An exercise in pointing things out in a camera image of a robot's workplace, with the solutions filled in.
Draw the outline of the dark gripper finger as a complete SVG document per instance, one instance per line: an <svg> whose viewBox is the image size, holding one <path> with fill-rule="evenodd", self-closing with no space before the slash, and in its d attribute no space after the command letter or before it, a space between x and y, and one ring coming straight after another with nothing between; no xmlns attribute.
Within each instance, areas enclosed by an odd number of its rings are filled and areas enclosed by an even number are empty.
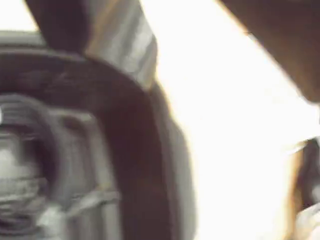
<svg viewBox="0 0 320 240"><path fill-rule="evenodd" d="M153 85L156 37L139 0L28 0L45 43L105 61L142 88Z"/></svg>
<svg viewBox="0 0 320 240"><path fill-rule="evenodd" d="M320 2L224 0L311 102L320 101Z"/></svg>

